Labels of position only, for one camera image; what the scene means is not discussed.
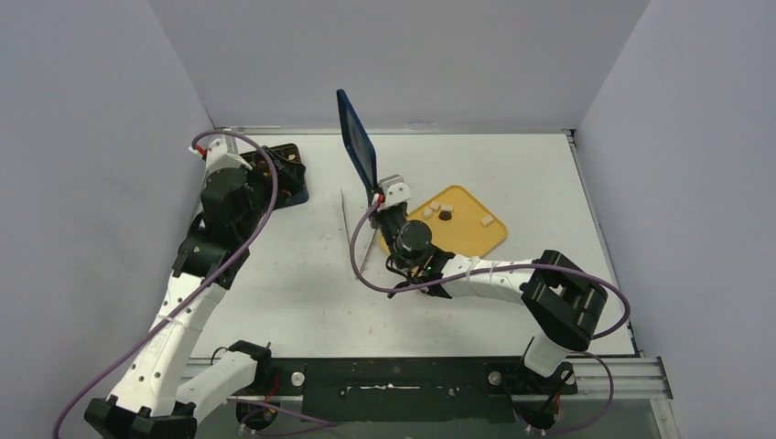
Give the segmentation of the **metal tongs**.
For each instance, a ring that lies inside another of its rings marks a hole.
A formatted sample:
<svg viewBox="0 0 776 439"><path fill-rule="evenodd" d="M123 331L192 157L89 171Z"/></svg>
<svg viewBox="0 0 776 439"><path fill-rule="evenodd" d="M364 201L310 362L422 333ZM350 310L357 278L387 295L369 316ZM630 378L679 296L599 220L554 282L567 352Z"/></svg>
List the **metal tongs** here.
<svg viewBox="0 0 776 439"><path fill-rule="evenodd" d="M363 194L348 190L346 187L339 188L340 227L345 235L345 255L348 267L350 267L350 241L356 225L368 207L369 203ZM354 261L362 274L366 274L366 269L369 266L370 256L375 246L376 232L377 230L373 229L370 222L366 220L355 241Z"/></svg>

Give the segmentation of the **blue box lid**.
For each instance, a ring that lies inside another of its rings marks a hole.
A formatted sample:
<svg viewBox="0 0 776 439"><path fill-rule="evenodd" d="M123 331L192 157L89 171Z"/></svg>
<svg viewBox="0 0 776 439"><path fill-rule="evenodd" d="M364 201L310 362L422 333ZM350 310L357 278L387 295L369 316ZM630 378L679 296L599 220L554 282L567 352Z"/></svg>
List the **blue box lid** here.
<svg viewBox="0 0 776 439"><path fill-rule="evenodd" d="M370 196L378 187L374 146L347 93L339 89L336 91L336 96L344 147L364 185L366 194Z"/></svg>

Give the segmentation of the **blue chocolate box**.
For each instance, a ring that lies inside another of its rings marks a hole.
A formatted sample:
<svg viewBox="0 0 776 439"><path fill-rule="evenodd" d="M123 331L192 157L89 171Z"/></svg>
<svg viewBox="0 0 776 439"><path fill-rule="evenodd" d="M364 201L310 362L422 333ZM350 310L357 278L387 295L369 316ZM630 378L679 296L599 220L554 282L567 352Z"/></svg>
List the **blue chocolate box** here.
<svg viewBox="0 0 776 439"><path fill-rule="evenodd" d="M279 190L275 209L284 209L308 202L306 172L298 146L293 143L266 147L278 174Z"/></svg>

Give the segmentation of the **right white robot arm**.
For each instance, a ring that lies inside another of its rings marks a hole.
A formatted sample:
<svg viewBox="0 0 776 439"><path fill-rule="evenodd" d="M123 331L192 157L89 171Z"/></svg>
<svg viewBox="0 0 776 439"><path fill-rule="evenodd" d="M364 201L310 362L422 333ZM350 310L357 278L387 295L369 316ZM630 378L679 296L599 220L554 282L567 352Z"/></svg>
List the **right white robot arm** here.
<svg viewBox="0 0 776 439"><path fill-rule="evenodd" d="M424 222L409 220L397 207L371 209L369 221L404 278L397 291L525 307L538 326L517 368L525 389L542 390L569 354L586 351L594 339L609 294L563 253L546 250L540 258L522 262L482 260L440 249Z"/></svg>

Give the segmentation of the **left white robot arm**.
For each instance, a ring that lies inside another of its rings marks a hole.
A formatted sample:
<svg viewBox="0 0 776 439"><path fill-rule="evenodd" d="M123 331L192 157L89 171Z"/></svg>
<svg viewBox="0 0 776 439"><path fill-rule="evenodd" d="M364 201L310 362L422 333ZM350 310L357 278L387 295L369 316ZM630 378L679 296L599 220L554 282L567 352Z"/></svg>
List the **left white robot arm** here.
<svg viewBox="0 0 776 439"><path fill-rule="evenodd" d="M219 145L204 156L198 211L148 337L109 395L85 410L85 421L103 438L192 438L232 393L260 393L273 383L270 349L242 340L228 347L224 360L187 382L181 378L269 213L307 200L306 168L276 147L236 153Z"/></svg>

